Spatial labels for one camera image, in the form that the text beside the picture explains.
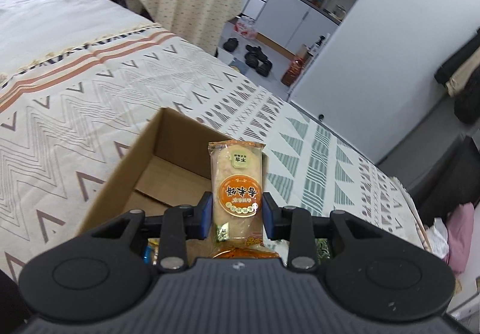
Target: bottle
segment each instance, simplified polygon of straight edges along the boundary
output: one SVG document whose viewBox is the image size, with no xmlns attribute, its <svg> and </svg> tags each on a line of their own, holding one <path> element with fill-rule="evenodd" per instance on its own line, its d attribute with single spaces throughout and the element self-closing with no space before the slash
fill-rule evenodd
<svg viewBox="0 0 480 334">
<path fill-rule="evenodd" d="M 318 42 L 316 42 L 314 45 L 312 45 L 312 47 L 309 49 L 308 53 L 311 56 L 315 56 L 317 54 L 318 50 L 320 49 L 320 47 L 322 46 L 322 43 L 323 43 L 324 40 L 325 40 L 325 36 L 320 36 L 320 40 L 318 40 Z"/>
</svg>

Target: open cardboard box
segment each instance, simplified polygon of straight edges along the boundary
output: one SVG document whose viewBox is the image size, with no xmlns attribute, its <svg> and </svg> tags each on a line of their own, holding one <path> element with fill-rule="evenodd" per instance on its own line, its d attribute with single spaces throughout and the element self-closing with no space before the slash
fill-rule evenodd
<svg viewBox="0 0 480 334">
<path fill-rule="evenodd" d="M 212 190 L 208 143 L 228 137 L 170 108 L 160 109 L 104 184 L 77 234 L 130 209 L 147 216 L 197 205 Z M 262 153 L 263 181 L 267 156 Z"/>
</svg>

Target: bedspread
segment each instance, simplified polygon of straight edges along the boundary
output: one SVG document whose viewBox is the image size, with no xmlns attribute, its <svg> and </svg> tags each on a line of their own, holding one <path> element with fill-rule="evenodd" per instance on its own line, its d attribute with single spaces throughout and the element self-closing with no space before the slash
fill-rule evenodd
<svg viewBox="0 0 480 334">
<path fill-rule="evenodd" d="M 390 179 L 330 131 L 152 24 L 12 76 L 0 91 L 0 268 L 75 235 L 102 184 L 160 107 L 266 144 L 279 206 L 344 209 L 421 245 Z M 277 251 L 281 243 L 268 242 Z"/>
</svg>

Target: orange stripe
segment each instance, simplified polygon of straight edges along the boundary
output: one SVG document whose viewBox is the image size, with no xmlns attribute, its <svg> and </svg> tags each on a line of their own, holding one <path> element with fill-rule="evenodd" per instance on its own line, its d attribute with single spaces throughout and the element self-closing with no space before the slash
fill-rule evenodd
<svg viewBox="0 0 480 334">
<path fill-rule="evenodd" d="M 31 82 L 36 82 L 40 79 L 44 79 L 44 78 L 47 78 L 47 77 L 50 77 L 52 75 L 55 75 L 56 73 L 59 73 L 60 71 L 63 71 L 63 70 L 67 70 L 73 66 L 76 66 L 78 63 L 81 63 L 83 62 L 84 60 L 86 59 L 89 59 L 89 58 L 94 58 L 95 56 L 91 53 L 88 53 L 87 55 L 85 56 L 82 56 L 81 58 L 78 58 L 77 60 L 74 60 L 70 63 L 68 63 L 67 65 L 65 66 L 62 66 L 62 67 L 59 67 L 59 68 L 56 68 L 55 70 L 51 71 L 51 72 L 48 72 L 48 73 L 45 73 L 43 74 L 42 76 L 39 76 L 39 77 L 35 77 L 35 78 L 30 78 L 30 79 L 22 79 L 20 81 L 17 81 L 14 83 L 14 85 L 11 87 L 11 89 L 6 92 L 2 97 L 0 97 L 0 103 L 2 103 L 3 101 L 5 101 L 6 99 L 8 99 L 8 97 L 10 96 L 11 93 L 13 93 L 17 88 L 20 88 L 22 85 L 28 85 L 29 83 Z"/>
<path fill-rule="evenodd" d="M 148 44 L 144 44 L 144 45 L 141 45 L 141 46 L 138 46 L 136 48 L 132 48 L 130 50 L 127 50 L 127 51 L 124 51 L 123 53 L 118 53 L 118 54 L 115 54 L 115 55 L 110 55 L 110 56 L 105 56 L 105 57 L 102 57 L 100 58 L 99 60 L 95 61 L 95 62 L 90 62 L 90 63 L 87 63 L 85 65 L 83 65 L 82 67 L 79 67 L 78 69 L 75 69 L 73 71 L 71 71 L 70 73 L 60 77 L 60 78 L 57 78 L 57 79 L 54 79 L 50 82 L 47 82 L 45 84 L 42 84 L 42 85 L 38 85 L 38 86 L 33 86 L 32 88 L 23 88 L 23 89 L 19 89 L 18 92 L 14 95 L 12 95 L 12 97 L 7 101 L 5 102 L 2 106 L 0 106 L 0 113 L 3 112 L 5 109 L 7 109 L 10 105 L 12 105 L 15 101 L 17 101 L 20 96 L 24 93 L 32 93 L 32 92 L 35 92 L 35 91 L 40 91 L 40 90 L 44 90 L 44 89 L 47 89 L 51 86 L 54 86 L 58 83 L 61 83 L 61 82 L 64 82 L 66 81 L 67 79 L 70 79 L 70 78 L 73 78 L 75 76 L 77 76 L 78 74 L 81 74 L 83 73 L 84 71 L 88 70 L 89 68 L 91 67 L 94 67 L 96 65 L 99 65 L 99 64 L 102 64 L 104 63 L 105 61 L 107 60 L 110 60 L 110 59 L 114 59 L 114 58 L 117 58 L 117 57 L 121 57 L 121 56 L 125 56 L 125 55 L 129 55 L 133 52 L 136 52 L 136 51 L 140 51 L 140 50 L 144 50 L 145 48 L 149 48 L 151 47 L 152 45 L 158 45 L 164 41 L 167 41 L 168 39 L 172 38 L 172 37 L 175 37 L 176 35 L 168 35 L 168 36 L 165 36 L 164 38 L 162 38 L 161 40 L 157 41 L 157 42 L 152 42 L 152 43 L 148 43 Z"/>
<path fill-rule="evenodd" d="M 159 35 L 159 34 L 162 34 L 162 33 L 169 33 L 167 31 L 162 31 L 162 32 L 157 32 L 155 33 L 154 35 L 152 35 L 152 37 L 156 36 L 156 35 Z M 128 42 L 128 43 L 123 43 L 121 46 L 118 46 L 118 48 L 114 48 L 114 49 L 119 49 L 119 48 L 124 48 L 126 46 L 128 46 L 129 44 L 132 44 L 132 43 L 138 43 L 138 42 L 144 42 L 144 41 L 147 41 L 147 40 L 150 40 L 150 38 L 143 38 L 141 40 L 137 40 L 137 41 L 133 41 L 133 42 Z M 39 76 L 39 77 L 35 77 L 35 78 L 30 78 L 30 79 L 23 79 L 23 80 L 20 80 L 20 81 L 17 81 L 15 82 L 15 84 L 11 87 L 11 89 L 5 93 L 3 96 L 0 97 L 0 104 L 2 102 L 4 102 L 6 99 L 8 99 L 8 97 L 10 97 L 10 95 L 17 89 L 17 88 L 20 88 L 21 86 L 23 85 L 28 85 L 32 82 L 37 82 L 41 79 L 44 79 L 44 78 L 47 78 L 47 77 L 51 77 L 52 75 L 55 75 L 57 73 L 59 73 L 60 71 L 63 71 L 63 70 L 66 70 L 66 69 L 69 69 L 71 67 L 74 67 L 76 66 L 78 63 L 81 63 L 83 62 L 84 60 L 88 59 L 88 58 L 92 58 L 92 57 L 97 57 L 97 55 L 101 54 L 102 52 L 104 52 L 104 50 L 99 50 L 99 51 L 93 51 L 91 53 L 87 53 L 86 55 L 82 56 L 81 58 L 78 58 L 70 63 L 68 63 L 67 65 L 65 66 L 62 66 L 62 67 L 59 67 L 51 72 L 48 72 L 48 73 L 45 73 L 43 74 L 42 76 Z"/>
<path fill-rule="evenodd" d="M 161 32 L 156 32 L 156 33 L 153 33 L 152 35 L 150 35 L 149 37 L 147 38 L 141 38 L 139 40 L 132 40 L 132 41 L 127 41 L 123 44 L 119 44 L 119 45 L 116 45 L 116 46 L 113 46 L 113 47 L 110 47 L 110 48 L 106 48 L 104 50 L 97 50 L 95 51 L 95 54 L 97 53 L 108 53 L 108 52 L 111 52 L 111 51 L 114 51 L 114 50 L 119 50 L 120 48 L 124 48 L 124 47 L 128 47 L 129 45 L 133 44 L 133 43 L 138 43 L 140 41 L 150 41 L 152 40 L 154 37 L 158 36 L 158 35 L 161 35 L 163 33 L 171 33 L 167 30 L 164 30 L 164 31 L 161 31 Z"/>
<path fill-rule="evenodd" d="M 168 35 L 168 36 L 165 36 L 165 37 L 161 40 L 161 42 L 167 41 L 169 38 L 172 38 L 172 37 L 174 37 L 174 36 L 176 36 L 176 35 Z M 100 60 L 100 62 L 103 63 L 103 62 L 105 62 L 105 61 L 107 61 L 107 60 L 109 60 L 109 59 L 114 59 L 114 58 L 121 57 L 121 56 L 125 55 L 125 53 L 129 53 L 129 54 L 130 54 L 130 53 L 134 53 L 134 52 L 136 52 L 136 51 L 144 50 L 145 48 L 152 47 L 152 46 L 158 45 L 158 44 L 159 44 L 159 42 L 152 41 L 152 42 L 150 42 L 150 43 L 145 43 L 145 44 L 143 44 L 143 45 L 140 45 L 140 46 L 135 47 L 135 48 L 131 48 L 130 50 L 126 50 L 126 51 L 124 51 L 124 52 L 117 53 L 117 54 L 115 54 L 115 55 L 107 55 L 107 56 L 101 57 L 101 58 L 99 58 L 98 60 Z"/>
</svg>

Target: cardboard box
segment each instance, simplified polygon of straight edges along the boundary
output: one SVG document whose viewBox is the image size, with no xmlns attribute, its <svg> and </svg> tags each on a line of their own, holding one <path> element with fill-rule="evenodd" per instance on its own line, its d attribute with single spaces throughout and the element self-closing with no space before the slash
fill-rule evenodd
<svg viewBox="0 0 480 334">
<path fill-rule="evenodd" d="M 130 209 L 147 216 L 197 205 L 212 190 L 208 143 L 228 137 L 170 108 L 160 109 L 104 184 L 80 234 Z M 267 157 L 262 154 L 263 186 Z"/>
</svg>

